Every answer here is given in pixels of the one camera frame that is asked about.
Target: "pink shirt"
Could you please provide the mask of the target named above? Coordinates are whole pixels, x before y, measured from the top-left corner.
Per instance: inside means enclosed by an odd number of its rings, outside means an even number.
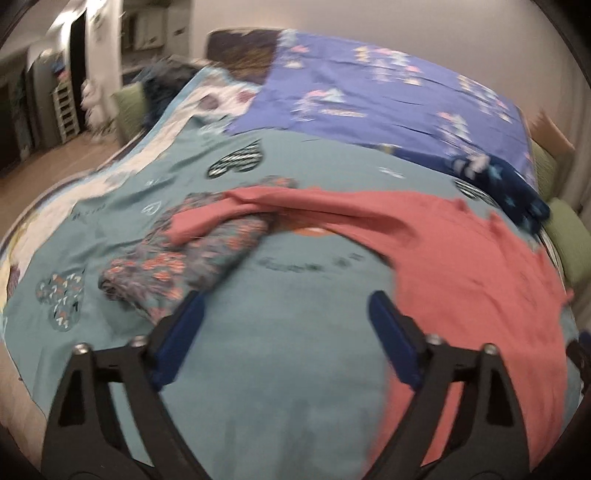
[[[532,252],[495,213],[483,220],[463,200],[417,192],[240,188],[174,215],[168,234],[183,244],[257,212],[278,212],[381,254],[397,273],[396,305],[425,333],[463,348],[498,345],[524,415],[530,462],[539,463],[560,435],[567,381],[558,319],[568,298],[542,248]],[[393,401],[376,456],[412,397],[393,373],[389,381]],[[460,388],[450,392],[426,462],[443,451],[459,395]]]

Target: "blue gripper pad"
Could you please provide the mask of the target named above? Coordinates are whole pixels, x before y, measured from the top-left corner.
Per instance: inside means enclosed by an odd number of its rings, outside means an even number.
[[[406,317],[383,291],[369,297],[369,320],[398,379],[416,391],[423,384],[418,357],[424,352],[424,335],[414,320]]]
[[[204,295],[191,293],[186,301],[168,319],[167,334],[158,349],[151,352],[154,369],[150,372],[150,380],[156,391],[172,383],[180,370],[199,327],[205,317]]]

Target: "pillow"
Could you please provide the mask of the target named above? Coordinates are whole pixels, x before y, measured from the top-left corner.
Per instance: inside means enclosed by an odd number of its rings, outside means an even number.
[[[567,282],[575,286],[591,275],[591,233],[566,202],[555,198],[548,205],[550,220],[544,228],[558,250]]]
[[[554,158],[574,156],[574,146],[543,110],[529,123],[531,139]]]
[[[535,179],[538,183],[538,193],[543,201],[548,202],[554,197],[554,182],[558,174],[556,160],[536,142],[531,142],[534,154]]]
[[[551,189],[551,196],[555,196],[557,194],[557,189],[559,189],[566,181],[573,165],[575,152],[574,146],[543,110],[540,111],[538,118],[530,121],[529,129],[531,139],[541,148],[546,150],[556,162],[554,181]]]
[[[122,137],[127,143],[140,133],[144,126],[148,108],[142,84],[136,82],[126,85],[113,94],[113,100],[119,109],[117,128],[121,130]]]

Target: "white wall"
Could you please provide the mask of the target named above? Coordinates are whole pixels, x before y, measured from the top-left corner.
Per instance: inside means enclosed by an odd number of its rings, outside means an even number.
[[[95,29],[91,19],[102,5],[106,5],[105,19]],[[106,111],[114,118],[117,108],[111,95],[122,87],[122,0],[88,0],[86,8],[86,76],[101,86]]]
[[[176,54],[189,57],[191,23],[191,0],[175,0],[166,12],[166,45],[167,55]],[[184,28],[184,33],[175,35],[175,31]]]
[[[193,56],[227,27],[296,28],[402,50],[503,93],[526,114],[553,116],[572,57],[529,0],[194,0]]]
[[[43,41],[47,30],[69,0],[39,0],[23,16],[0,49],[0,60]]]
[[[47,34],[45,37],[43,37],[41,40],[32,43],[27,51],[27,69],[29,69],[33,62],[37,60],[39,55],[48,48],[52,49],[53,51],[59,51],[59,43],[60,42],[58,31],[51,32]]]

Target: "blue blanket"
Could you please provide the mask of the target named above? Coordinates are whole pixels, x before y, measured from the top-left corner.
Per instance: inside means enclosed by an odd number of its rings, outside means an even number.
[[[387,146],[400,158],[484,189],[529,233],[548,218],[531,187],[533,165],[517,107],[474,80],[400,51],[284,30],[266,84],[227,132],[260,128]],[[454,167],[458,158],[469,163],[482,154],[500,166],[502,181],[488,179],[488,169],[475,179]]]

